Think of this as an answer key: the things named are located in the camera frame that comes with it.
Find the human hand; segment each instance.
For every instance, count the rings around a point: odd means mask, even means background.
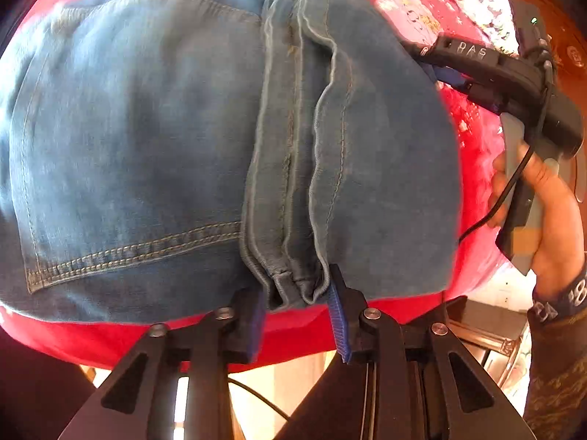
[[[518,161],[528,151],[521,143],[518,147]],[[502,153],[493,162],[495,175],[491,180],[493,193],[489,208],[503,192],[506,178],[506,154]],[[583,226],[579,205],[569,186],[554,174],[536,155],[533,155],[522,173],[544,206],[542,238],[532,259],[531,269],[536,274],[536,294],[540,299],[556,299],[579,275],[585,263],[583,251]],[[491,227],[499,226],[506,219],[507,209],[501,206],[488,222]]]

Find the black wire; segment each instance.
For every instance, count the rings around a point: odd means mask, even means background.
[[[550,98],[553,94],[553,70],[552,70],[552,67],[550,69],[547,69],[547,67],[545,66],[545,70],[547,70],[546,77],[545,77],[546,88],[544,90],[544,96],[543,96],[543,100],[542,100],[542,109],[540,111],[540,117],[538,118],[538,124],[536,124],[536,128],[535,128],[533,137],[530,141],[528,151],[527,151],[526,155],[524,156],[524,158],[522,159],[522,161],[519,163],[518,168],[515,170],[514,174],[512,175],[510,180],[508,181],[506,188],[504,189],[503,192],[501,192],[501,195],[499,196],[499,198],[495,202],[495,205],[491,208],[491,210],[489,210],[487,215],[485,215],[481,220],[479,220],[477,223],[471,225],[469,228],[467,228],[464,231],[464,233],[459,237],[459,245],[463,242],[463,240],[467,236],[469,236],[472,232],[474,232],[478,228],[485,225],[489,220],[491,220],[495,216],[495,214],[497,213],[497,210],[499,210],[501,205],[503,205],[503,203],[506,201],[508,194],[511,192],[511,189],[514,187],[514,185],[516,184],[516,182],[518,181],[518,179],[522,175],[522,171],[526,168],[526,165],[528,164],[530,157],[532,157],[532,154],[534,153],[536,140],[538,139],[538,137],[542,133],[542,127],[544,126],[544,119],[546,119],[546,116],[547,116],[548,102],[550,101]]]
[[[286,414],[283,410],[281,410],[279,407],[277,407],[269,399],[267,399],[267,398],[263,397],[261,394],[259,394],[259,392],[257,392],[256,390],[251,389],[248,385],[245,385],[242,382],[239,382],[237,380],[234,380],[234,379],[232,379],[230,377],[228,378],[228,382],[230,384],[234,384],[234,385],[239,386],[241,389],[245,389],[249,394],[254,395],[261,402],[264,402],[269,407],[271,407],[276,413],[278,413],[279,415],[281,415],[281,417],[285,418],[286,420],[289,420],[289,415],[288,414]]]

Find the blue denim fabric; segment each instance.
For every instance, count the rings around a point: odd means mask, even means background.
[[[27,24],[0,74],[0,302],[20,313],[151,323],[259,281],[300,306],[331,262],[370,297],[448,282],[453,130],[367,0],[82,0]]]

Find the black wristband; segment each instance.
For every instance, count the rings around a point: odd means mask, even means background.
[[[572,317],[587,307],[587,258],[579,276],[561,293],[555,301],[543,301],[536,295],[536,288],[532,292],[534,305],[532,310],[541,323],[555,319]]]

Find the silver screw head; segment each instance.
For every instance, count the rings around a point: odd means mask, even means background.
[[[216,309],[216,319],[218,321],[224,321],[232,319],[234,317],[234,309],[231,307],[221,307]]]
[[[365,316],[367,319],[375,321],[381,317],[381,311],[379,309],[375,309],[374,307],[368,307],[365,311],[363,311],[363,316]]]
[[[151,337],[163,337],[167,334],[169,329],[165,324],[155,324],[149,328],[149,336]]]
[[[445,336],[448,334],[448,327],[443,323],[434,323],[432,325],[432,332],[437,336]]]

